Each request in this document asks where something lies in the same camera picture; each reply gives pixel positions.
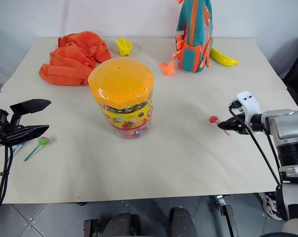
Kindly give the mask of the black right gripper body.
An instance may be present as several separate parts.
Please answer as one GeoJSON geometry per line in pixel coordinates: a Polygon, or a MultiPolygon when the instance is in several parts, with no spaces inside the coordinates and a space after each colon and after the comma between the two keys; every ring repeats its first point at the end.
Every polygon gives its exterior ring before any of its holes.
{"type": "Polygon", "coordinates": [[[248,130],[245,128],[244,124],[245,124],[245,113],[240,113],[236,115],[237,118],[236,119],[236,124],[237,124],[237,133],[241,134],[241,135],[249,135],[248,130]]]}

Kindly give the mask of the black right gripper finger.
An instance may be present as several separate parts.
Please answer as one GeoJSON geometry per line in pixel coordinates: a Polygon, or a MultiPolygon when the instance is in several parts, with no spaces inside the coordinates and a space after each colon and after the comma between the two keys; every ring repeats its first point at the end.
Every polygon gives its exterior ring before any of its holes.
{"type": "Polygon", "coordinates": [[[234,117],[231,117],[225,121],[219,122],[218,126],[238,126],[238,120],[234,117]]]}
{"type": "Polygon", "coordinates": [[[219,124],[218,127],[224,131],[235,131],[239,132],[240,127],[237,125],[219,124]]]}

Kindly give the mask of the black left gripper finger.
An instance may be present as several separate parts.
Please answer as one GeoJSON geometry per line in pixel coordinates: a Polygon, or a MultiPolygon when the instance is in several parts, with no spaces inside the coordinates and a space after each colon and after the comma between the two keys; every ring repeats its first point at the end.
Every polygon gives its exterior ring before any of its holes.
{"type": "Polygon", "coordinates": [[[0,135],[0,145],[17,145],[40,137],[49,125],[24,126],[14,131],[7,131],[0,135]]]}
{"type": "Polygon", "coordinates": [[[10,106],[13,115],[10,121],[12,126],[18,126],[20,118],[26,114],[33,114],[44,110],[51,104],[50,100],[46,99],[30,99],[18,104],[10,106]]]}

